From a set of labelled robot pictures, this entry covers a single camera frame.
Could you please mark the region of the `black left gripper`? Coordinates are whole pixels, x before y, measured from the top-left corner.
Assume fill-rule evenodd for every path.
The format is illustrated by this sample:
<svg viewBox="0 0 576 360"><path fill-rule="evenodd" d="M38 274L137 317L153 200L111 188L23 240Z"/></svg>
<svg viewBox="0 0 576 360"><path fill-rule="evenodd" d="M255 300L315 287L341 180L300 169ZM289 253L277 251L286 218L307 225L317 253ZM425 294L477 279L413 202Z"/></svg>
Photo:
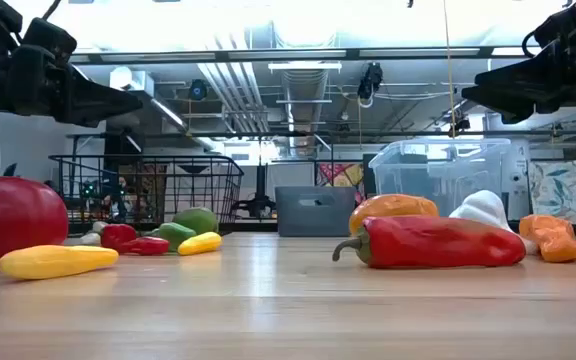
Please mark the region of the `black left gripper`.
<svg viewBox="0 0 576 360"><path fill-rule="evenodd" d="M36 45L12 52L7 69L7 109L17 115L51 116L57 122L97 128L108 118L142 108L141 100L90 80L68 53Z"/></svg>

